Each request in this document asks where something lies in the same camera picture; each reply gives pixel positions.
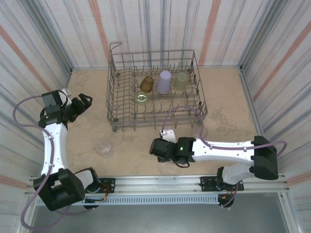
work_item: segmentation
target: red stripe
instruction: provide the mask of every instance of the red stripe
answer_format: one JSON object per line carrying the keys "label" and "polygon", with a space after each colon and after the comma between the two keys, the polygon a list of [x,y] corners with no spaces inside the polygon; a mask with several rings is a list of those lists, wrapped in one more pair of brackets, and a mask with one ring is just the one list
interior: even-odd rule
{"label": "red stripe", "polygon": [[0,183],[22,189],[26,189],[28,186],[26,183],[2,175],[0,175]]}
{"label": "red stripe", "polygon": [[101,13],[99,11],[97,0],[88,0],[88,4],[89,4],[89,6],[91,8],[93,17],[94,17],[95,22],[96,22],[96,26],[97,26],[97,29],[98,29],[98,32],[99,32],[99,36],[101,38],[101,42],[102,42],[102,45],[103,45],[103,49],[104,49],[104,52],[105,52],[106,59],[109,62],[109,45],[108,45],[108,40],[107,40],[107,37],[106,37],[106,33],[104,31],[104,26],[103,26],[103,23],[102,23]]}
{"label": "red stripe", "polygon": [[6,43],[13,49],[13,51],[17,54],[20,60],[25,64],[25,66],[30,70],[30,72],[38,79],[38,81],[44,86],[47,91],[52,91],[49,85],[44,81],[39,72],[35,69],[35,67],[31,64],[28,58],[22,53],[22,51],[17,47],[14,41],[11,39],[9,34],[5,31],[5,29],[0,25],[0,35],[5,40]]}
{"label": "red stripe", "polygon": [[210,10],[206,29],[205,29],[205,35],[204,35],[204,40],[203,40],[200,59],[199,59],[199,66],[204,65],[207,49],[209,47],[210,39],[214,31],[214,26],[215,26],[215,22],[217,19],[217,14],[218,14],[220,3],[221,3],[221,0],[213,0],[212,8]]}
{"label": "red stripe", "polygon": [[256,95],[254,96],[254,101],[258,99],[258,96],[261,94],[261,92],[266,88],[266,86],[269,84],[269,82],[275,77],[275,75],[278,73],[278,71],[281,69],[281,67],[284,65],[284,63],[287,61],[287,59],[292,55],[293,52],[297,49],[297,47],[301,44],[301,42],[306,38],[306,36],[311,31],[311,21],[307,24],[307,26],[302,30],[300,35],[297,37],[297,39],[294,41],[292,46],[289,48],[285,56],[282,58],[282,60],[278,63],[278,65],[274,68],[272,73],[269,75],[267,80],[263,83],[263,85],[260,87]]}
{"label": "red stripe", "polygon": [[311,181],[311,171],[305,172],[299,176],[292,177],[287,180],[288,186],[297,185],[304,181]]}

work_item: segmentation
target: clear plastic cup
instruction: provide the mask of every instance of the clear plastic cup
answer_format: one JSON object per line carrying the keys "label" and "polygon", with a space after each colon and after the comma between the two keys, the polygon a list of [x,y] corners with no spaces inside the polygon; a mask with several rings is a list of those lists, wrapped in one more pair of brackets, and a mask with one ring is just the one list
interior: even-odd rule
{"label": "clear plastic cup", "polygon": [[103,155],[105,157],[112,157],[113,156],[113,151],[112,151],[112,142],[108,139],[100,139],[97,141],[95,144],[95,151]]}

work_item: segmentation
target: black bracket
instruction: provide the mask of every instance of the black bracket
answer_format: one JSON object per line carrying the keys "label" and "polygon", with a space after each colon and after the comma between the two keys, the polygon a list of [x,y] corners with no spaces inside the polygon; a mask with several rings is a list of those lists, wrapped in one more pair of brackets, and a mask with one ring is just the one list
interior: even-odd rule
{"label": "black bracket", "polygon": [[[89,185],[86,189],[86,193],[96,194],[109,194],[115,192],[116,179],[115,178],[99,178],[99,183],[96,185]],[[95,203],[96,201],[102,201],[103,199],[91,199],[85,198],[85,203]],[[86,209],[97,208],[99,205],[84,205]]]}
{"label": "black bracket", "polygon": [[[202,192],[222,192],[222,191],[235,191],[236,185],[222,183],[219,185],[216,176],[202,176],[200,177],[200,184]],[[238,191],[244,191],[243,181],[240,181]]]}
{"label": "black bracket", "polygon": [[[226,203],[228,203],[228,201],[230,201],[232,198],[231,195],[218,195],[218,201],[219,201],[219,206],[225,205]],[[231,205],[233,205],[235,198],[228,204],[226,205],[224,208],[228,208]]]}
{"label": "black bracket", "polygon": [[115,184],[116,184],[115,178],[98,178],[98,179],[99,183],[94,186],[89,185],[86,189],[86,193],[103,194],[104,193],[103,189],[105,190],[106,194],[115,192]]}

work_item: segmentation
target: clear glass cup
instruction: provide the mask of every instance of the clear glass cup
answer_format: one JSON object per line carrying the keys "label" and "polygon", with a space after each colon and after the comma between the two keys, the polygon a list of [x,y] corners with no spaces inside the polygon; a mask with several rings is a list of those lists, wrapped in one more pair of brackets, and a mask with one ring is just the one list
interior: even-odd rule
{"label": "clear glass cup", "polygon": [[139,88],[142,92],[149,93],[152,91],[152,87],[154,85],[154,79],[150,76],[147,76],[144,78],[144,80],[141,82]]}
{"label": "clear glass cup", "polygon": [[190,76],[187,73],[181,71],[177,74],[177,77],[174,80],[173,87],[177,91],[183,91],[186,89],[187,84],[189,83]]}
{"label": "clear glass cup", "polygon": [[148,102],[148,95],[144,92],[136,93],[135,102],[138,104],[146,104]]}

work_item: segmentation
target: cable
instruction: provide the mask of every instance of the cable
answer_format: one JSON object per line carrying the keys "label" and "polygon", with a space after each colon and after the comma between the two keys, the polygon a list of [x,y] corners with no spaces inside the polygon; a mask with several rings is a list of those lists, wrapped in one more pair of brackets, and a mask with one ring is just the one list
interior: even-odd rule
{"label": "cable", "polygon": [[237,191],[238,191],[238,188],[239,188],[239,183],[240,182],[237,183],[237,187],[235,188],[235,191],[234,191],[234,194],[233,194],[232,198],[226,204],[222,205],[222,207],[226,207],[227,205],[229,205],[232,202],[232,200],[235,198],[235,195],[237,194]]}
{"label": "cable", "polygon": [[179,164],[175,164],[177,167],[180,167],[180,168],[188,168],[188,167],[190,167],[190,163],[189,162],[187,162],[186,163],[187,164],[187,166],[181,166],[181,165],[179,165]]}
{"label": "cable", "polygon": [[106,191],[105,191],[105,189],[104,189],[104,187],[102,187],[101,185],[99,185],[99,187],[102,189],[102,191],[104,192],[104,198],[107,200],[107,195],[108,194],[106,194]]}
{"label": "cable", "polygon": [[63,105],[62,106],[60,106],[60,108],[65,108],[66,107],[66,105],[67,105],[67,103],[68,103],[68,97],[67,97],[67,95],[63,92],[63,91],[61,91],[61,90],[58,90],[60,93],[62,93],[62,94],[64,94],[65,95],[65,97],[66,97],[66,101],[65,101],[65,103],[63,103]]}
{"label": "cable", "polygon": [[43,179],[42,183],[40,184],[39,188],[35,191],[35,193],[30,197],[29,201],[26,203],[22,213],[21,213],[21,216],[20,216],[20,222],[22,224],[23,227],[25,227],[26,229],[28,230],[32,230],[32,231],[41,231],[41,230],[47,230],[47,229],[50,229],[51,227],[55,226],[57,223],[59,223],[63,218],[64,216],[66,215],[76,215],[76,214],[81,214],[81,213],[85,213],[85,211],[82,211],[82,212],[78,212],[78,213],[67,213],[69,208],[71,207],[71,205],[69,205],[65,211],[63,213],[61,213],[62,215],[59,217],[58,220],[56,220],[55,222],[53,222],[52,224],[46,226],[46,227],[32,227],[32,226],[29,226],[26,222],[25,222],[25,215],[26,215],[26,212],[29,208],[29,206],[31,205],[31,203],[35,200],[36,196],[38,195],[38,193],[41,191],[41,189],[43,188],[43,186],[45,185],[45,183],[47,182],[50,174],[51,174],[51,171],[52,171],[52,163],[53,163],[53,160],[54,160],[54,140],[53,140],[53,137],[51,136],[51,134],[46,130],[46,129],[43,129],[41,128],[40,126],[37,126],[37,125],[32,125],[32,124],[21,124],[17,121],[16,119],[16,111],[18,109],[18,107],[24,103],[25,101],[28,101],[28,100],[31,100],[31,99],[35,99],[35,98],[41,98],[42,96],[31,96],[31,97],[28,97],[22,101],[20,101],[13,109],[13,120],[14,122],[19,125],[19,126],[22,126],[22,127],[32,127],[32,128],[36,128],[36,129],[39,129],[41,130],[42,132],[44,132],[48,137],[49,137],[49,140],[50,140],[50,143],[51,143],[51,157],[50,157],[50,165],[49,165],[49,169],[48,169],[48,172],[45,176],[45,178]]}
{"label": "cable", "polygon": [[227,195],[228,195],[228,193],[230,193],[230,190],[229,190],[226,194],[224,194],[224,197],[225,197],[225,196],[227,196]]}
{"label": "cable", "polygon": [[107,184],[105,184],[105,183],[100,183],[100,185],[106,186],[108,194],[110,193],[110,188],[109,188],[109,186],[108,186]]}
{"label": "cable", "polygon": [[254,150],[254,149],[261,149],[261,148],[265,148],[265,147],[270,147],[270,146],[276,146],[276,145],[279,145],[279,144],[284,144],[284,146],[281,149],[281,151],[277,154],[277,156],[279,157],[284,152],[284,150],[287,147],[287,142],[286,141],[278,141],[278,142],[274,142],[274,143],[267,143],[267,144],[264,144],[264,145],[253,146],[253,147],[218,147],[218,146],[213,146],[213,145],[209,144],[203,137],[203,129],[204,129],[203,118],[201,117],[201,115],[195,109],[193,109],[193,108],[191,108],[189,106],[186,106],[186,105],[174,107],[166,114],[166,117],[165,117],[163,125],[162,125],[161,132],[164,131],[165,123],[167,122],[169,115],[171,113],[173,113],[173,111],[178,109],[178,108],[188,108],[189,110],[191,110],[194,113],[196,113],[196,115],[200,118],[200,121],[201,121],[200,139],[209,148],[217,149],[217,150]]}

